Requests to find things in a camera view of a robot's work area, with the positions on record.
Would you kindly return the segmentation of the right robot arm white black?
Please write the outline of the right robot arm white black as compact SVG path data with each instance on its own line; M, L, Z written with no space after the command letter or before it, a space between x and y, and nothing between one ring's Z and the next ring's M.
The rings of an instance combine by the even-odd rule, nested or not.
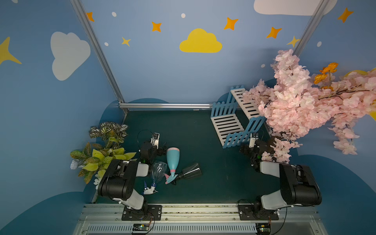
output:
M322 203L319 186L308 166L264 161L263 150L267 150L266 142L260 140L253 145L240 145L240 152L250 158L255 171L280 180L279 190L256 198L254 212L273 212L292 206L309 207Z

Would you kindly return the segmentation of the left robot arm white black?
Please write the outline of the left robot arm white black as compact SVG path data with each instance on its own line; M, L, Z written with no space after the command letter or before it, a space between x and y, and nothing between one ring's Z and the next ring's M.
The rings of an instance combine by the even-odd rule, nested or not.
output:
M98 187L98 194L125 206L129 211L147 213L147 202L135 190L137 177L147 177L158 155L158 146L143 143L140 157L135 160L113 160L108 166Z

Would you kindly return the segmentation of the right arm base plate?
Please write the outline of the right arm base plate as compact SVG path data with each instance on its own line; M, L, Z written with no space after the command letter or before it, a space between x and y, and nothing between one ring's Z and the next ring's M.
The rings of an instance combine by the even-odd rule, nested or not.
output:
M276 211L265 210L260 206L254 207L252 204L239 204L238 213L240 220L262 220L262 221L277 221L279 216Z

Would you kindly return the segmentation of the blue white slatted shelf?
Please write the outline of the blue white slatted shelf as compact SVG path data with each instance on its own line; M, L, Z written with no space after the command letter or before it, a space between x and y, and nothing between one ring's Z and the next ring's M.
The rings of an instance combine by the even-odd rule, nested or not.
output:
M249 144L265 122L265 117L257 111L253 101L244 101L244 86L232 87L226 102L212 104L211 122L217 133L222 148L230 148L241 144ZM248 125L243 127L236 110L240 108L248 118Z

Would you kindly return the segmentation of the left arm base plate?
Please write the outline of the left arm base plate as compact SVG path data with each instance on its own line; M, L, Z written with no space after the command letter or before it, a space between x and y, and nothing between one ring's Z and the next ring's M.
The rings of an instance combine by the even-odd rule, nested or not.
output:
M122 221L160 221L162 216L162 205L143 205L140 210L124 208Z

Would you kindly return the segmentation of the clear white spray bottle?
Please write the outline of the clear white spray bottle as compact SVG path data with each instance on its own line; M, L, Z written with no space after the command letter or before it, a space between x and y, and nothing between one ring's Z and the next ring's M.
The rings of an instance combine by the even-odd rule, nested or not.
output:
M144 182L144 192L143 195L151 195L157 193L156 190L157 183L160 182L165 177L165 172L167 170L167 163L161 161L155 161L151 165L151 179L152 184L150 187L147 186L146 182Z

